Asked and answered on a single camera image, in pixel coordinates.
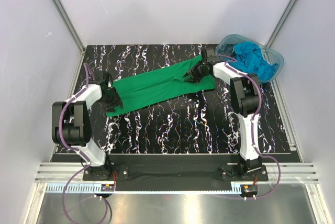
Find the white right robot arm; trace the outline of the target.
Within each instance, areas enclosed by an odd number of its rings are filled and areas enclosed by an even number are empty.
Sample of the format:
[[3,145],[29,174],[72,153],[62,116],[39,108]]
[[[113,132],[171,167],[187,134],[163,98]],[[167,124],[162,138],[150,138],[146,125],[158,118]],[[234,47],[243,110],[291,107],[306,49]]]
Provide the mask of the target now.
[[262,158],[259,154],[258,122],[261,106],[259,79],[256,74],[247,74],[232,66],[236,59],[215,54],[213,48],[201,51],[201,59],[184,74],[186,82],[200,83],[213,76],[230,85],[231,106],[240,125],[240,151],[238,164],[227,174],[243,180],[256,180],[261,172]]

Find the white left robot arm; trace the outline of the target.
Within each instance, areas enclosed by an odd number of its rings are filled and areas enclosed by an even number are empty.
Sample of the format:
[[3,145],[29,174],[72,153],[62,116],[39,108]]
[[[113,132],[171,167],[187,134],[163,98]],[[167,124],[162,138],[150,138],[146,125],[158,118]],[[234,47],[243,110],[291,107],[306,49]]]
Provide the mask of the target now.
[[110,158],[92,139],[88,110],[95,104],[105,106],[108,113],[123,108],[122,100],[113,86],[112,75],[96,71],[92,81],[71,98],[52,105],[52,140],[80,156],[84,172],[98,180],[117,177]]

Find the green t shirt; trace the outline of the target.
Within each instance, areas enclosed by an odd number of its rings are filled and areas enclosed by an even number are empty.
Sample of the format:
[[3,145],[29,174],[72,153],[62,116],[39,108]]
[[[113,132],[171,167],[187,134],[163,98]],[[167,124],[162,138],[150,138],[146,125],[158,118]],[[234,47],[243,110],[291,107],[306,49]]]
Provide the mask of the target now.
[[116,117],[185,94],[214,89],[215,80],[210,75],[199,83],[185,81],[184,74],[201,59],[201,56],[197,56],[172,66],[114,81],[123,107],[116,107],[114,112],[107,112],[106,116]]

